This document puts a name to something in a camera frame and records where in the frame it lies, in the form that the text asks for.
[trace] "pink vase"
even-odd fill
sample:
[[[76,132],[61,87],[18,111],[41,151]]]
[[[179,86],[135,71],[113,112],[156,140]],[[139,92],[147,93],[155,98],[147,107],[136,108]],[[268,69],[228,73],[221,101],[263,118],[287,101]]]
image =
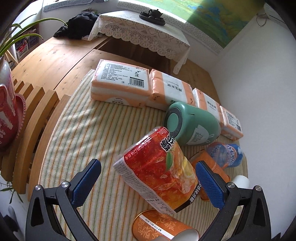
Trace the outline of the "pink vase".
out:
[[[23,122],[25,100],[15,94],[9,64],[0,58],[0,148],[8,146],[16,138]]]

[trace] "wall mural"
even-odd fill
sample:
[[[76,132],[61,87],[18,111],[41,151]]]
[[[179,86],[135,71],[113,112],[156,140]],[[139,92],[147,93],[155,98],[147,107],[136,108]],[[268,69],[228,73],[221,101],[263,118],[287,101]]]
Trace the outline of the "wall mural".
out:
[[[263,8],[264,0],[138,0],[171,12],[225,47]]]

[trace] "green cylindrical jar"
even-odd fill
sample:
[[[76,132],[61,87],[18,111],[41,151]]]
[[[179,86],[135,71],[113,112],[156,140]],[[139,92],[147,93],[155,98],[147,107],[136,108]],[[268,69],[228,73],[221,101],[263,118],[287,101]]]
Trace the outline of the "green cylindrical jar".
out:
[[[208,145],[221,132],[219,122],[211,113],[182,102],[169,107],[164,127],[179,145]]]

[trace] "white lace cloth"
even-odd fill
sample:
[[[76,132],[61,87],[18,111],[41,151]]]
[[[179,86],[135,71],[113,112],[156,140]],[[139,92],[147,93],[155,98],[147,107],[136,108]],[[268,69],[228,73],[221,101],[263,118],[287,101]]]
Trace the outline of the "white lace cloth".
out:
[[[190,45],[183,32],[169,24],[159,26],[139,18],[139,13],[117,11],[101,14],[96,20],[88,40],[98,33],[130,41],[135,45],[148,48],[161,56],[177,62],[174,74],[186,63]]]

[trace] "blue gripper pad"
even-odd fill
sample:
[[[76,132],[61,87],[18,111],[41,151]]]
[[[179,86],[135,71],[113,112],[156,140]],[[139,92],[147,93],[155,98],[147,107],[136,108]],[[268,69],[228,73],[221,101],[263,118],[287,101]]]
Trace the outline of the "blue gripper pad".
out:
[[[195,173],[201,186],[204,188],[212,205],[220,210],[224,207],[223,191],[215,182],[201,162],[195,166]]]
[[[87,199],[91,189],[101,174],[101,163],[97,159],[86,166],[82,172],[78,172],[71,180],[69,193],[71,192],[71,204],[73,207],[81,207]]]

